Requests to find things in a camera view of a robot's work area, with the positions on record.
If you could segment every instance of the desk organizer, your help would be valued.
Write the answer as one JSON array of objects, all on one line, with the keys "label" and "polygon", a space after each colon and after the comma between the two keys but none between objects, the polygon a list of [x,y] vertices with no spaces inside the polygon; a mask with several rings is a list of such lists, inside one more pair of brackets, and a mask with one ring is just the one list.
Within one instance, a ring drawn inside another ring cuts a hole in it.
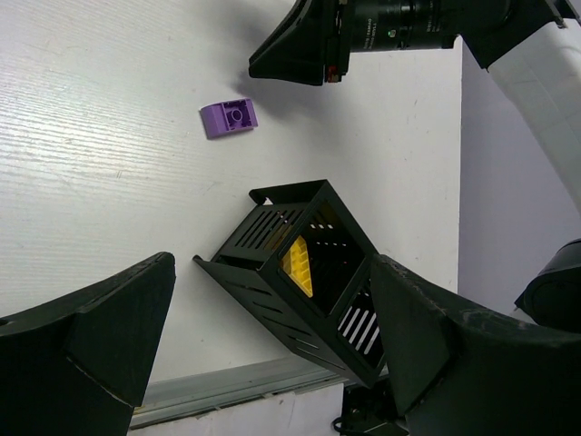
[{"label": "desk organizer", "polygon": [[[373,244],[327,181],[250,197],[256,207],[212,260],[194,260],[292,352],[371,386],[385,364],[369,289]],[[291,247],[308,253],[300,273],[312,294],[283,269]]]}]

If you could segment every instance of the white table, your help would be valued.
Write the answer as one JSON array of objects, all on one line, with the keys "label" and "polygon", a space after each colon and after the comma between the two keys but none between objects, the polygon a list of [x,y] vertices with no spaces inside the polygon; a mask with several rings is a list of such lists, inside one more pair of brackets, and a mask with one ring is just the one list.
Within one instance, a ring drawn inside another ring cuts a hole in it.
[{"label": "white table", "polygon": [[[0,316],[159,251],[177,283],[152,381],[288,355],[192,262],[251,188],[328,178],[383,253],[456,290],[461,50],[355,54],[322,88],[246,75],[290,0],[0,2]],[[260,127],[210,142],[199,109]]]}]

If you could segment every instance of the purple toy brick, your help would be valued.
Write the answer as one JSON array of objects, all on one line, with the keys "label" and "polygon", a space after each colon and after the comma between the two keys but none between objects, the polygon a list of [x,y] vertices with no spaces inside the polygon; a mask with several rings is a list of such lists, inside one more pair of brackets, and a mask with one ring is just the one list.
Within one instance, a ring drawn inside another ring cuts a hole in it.
[{"label": "purple toy brick", "polygon": [[200,110],[208,139],[258,127],[250,98],[211,104]]}]

